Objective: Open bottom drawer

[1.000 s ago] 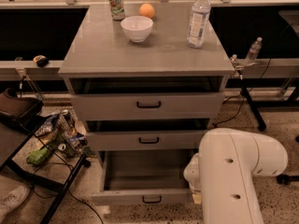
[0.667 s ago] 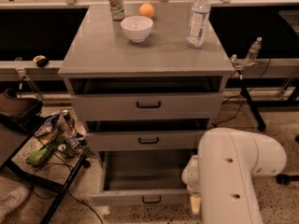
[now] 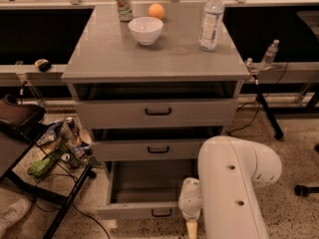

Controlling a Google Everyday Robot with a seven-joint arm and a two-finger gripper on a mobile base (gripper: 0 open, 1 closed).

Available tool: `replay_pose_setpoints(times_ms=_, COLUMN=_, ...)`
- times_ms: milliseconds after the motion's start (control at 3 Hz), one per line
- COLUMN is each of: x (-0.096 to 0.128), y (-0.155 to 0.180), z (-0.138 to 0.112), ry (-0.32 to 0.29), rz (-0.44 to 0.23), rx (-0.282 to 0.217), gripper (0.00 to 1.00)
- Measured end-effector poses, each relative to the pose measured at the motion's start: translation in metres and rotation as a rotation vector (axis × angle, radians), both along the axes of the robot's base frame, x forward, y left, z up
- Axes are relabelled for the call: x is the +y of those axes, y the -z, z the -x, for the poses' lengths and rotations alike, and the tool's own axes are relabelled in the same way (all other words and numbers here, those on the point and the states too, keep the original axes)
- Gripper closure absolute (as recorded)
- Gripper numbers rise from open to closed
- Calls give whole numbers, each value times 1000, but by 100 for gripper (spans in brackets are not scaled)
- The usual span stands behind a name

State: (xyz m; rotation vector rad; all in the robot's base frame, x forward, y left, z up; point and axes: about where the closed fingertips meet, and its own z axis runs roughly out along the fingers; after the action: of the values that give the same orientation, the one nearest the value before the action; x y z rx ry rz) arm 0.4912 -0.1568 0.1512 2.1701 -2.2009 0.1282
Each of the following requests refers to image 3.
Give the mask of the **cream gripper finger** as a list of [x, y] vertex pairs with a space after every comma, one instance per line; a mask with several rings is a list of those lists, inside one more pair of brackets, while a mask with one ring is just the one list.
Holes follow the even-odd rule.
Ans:
[[197, 239], [197, 222], [187, 221], [186, 228], [188, 233], [188, 239]]

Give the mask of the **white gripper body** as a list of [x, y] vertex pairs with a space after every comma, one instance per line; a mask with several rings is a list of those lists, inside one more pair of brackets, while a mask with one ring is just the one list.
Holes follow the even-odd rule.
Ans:
[[178, 207], [186, 221], [196, 221], [200, 216], [201, 193], [199, 180], [193, 177], [186, 178], [181, 187]]

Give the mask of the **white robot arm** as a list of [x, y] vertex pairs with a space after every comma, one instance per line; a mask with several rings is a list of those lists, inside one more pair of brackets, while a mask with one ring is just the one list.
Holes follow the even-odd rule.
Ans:
[[255, 195], [282, 172], [278, 154], [265, 144], [214, 136], [201, 146], [198, 178], [186, 178], [178, 206], [189, 239], [204, 219], [206, 239], [269, 239]]

